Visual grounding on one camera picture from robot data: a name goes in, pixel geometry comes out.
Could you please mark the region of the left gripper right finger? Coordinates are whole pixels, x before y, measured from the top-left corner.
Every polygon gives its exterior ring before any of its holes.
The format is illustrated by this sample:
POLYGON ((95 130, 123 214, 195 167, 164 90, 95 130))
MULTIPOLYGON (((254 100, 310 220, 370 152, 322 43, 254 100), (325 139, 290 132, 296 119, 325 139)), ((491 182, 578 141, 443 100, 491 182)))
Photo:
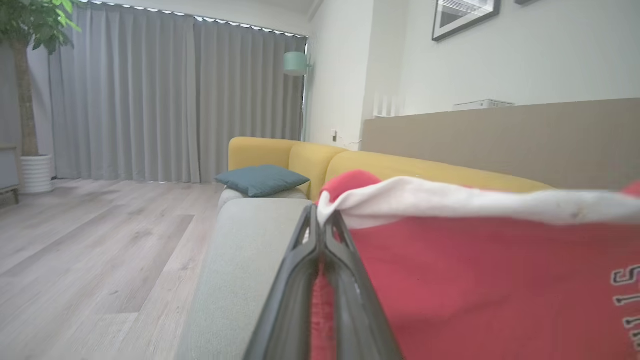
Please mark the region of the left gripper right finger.
POLYGON ((339 211, 322 226, 322 239, 323 272, 333 290, 336 358, 402 360, 402 350, 339 211))

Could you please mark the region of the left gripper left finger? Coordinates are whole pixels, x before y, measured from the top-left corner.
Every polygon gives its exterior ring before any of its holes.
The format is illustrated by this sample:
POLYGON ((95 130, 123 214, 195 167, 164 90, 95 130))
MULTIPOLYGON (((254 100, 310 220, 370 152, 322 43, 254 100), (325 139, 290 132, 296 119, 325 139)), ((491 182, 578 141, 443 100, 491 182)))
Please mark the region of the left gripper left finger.
POLYGON ((317 207, 307 205, 243 355, 245 360, 308 360, 313 287, 319 275, 317 207))

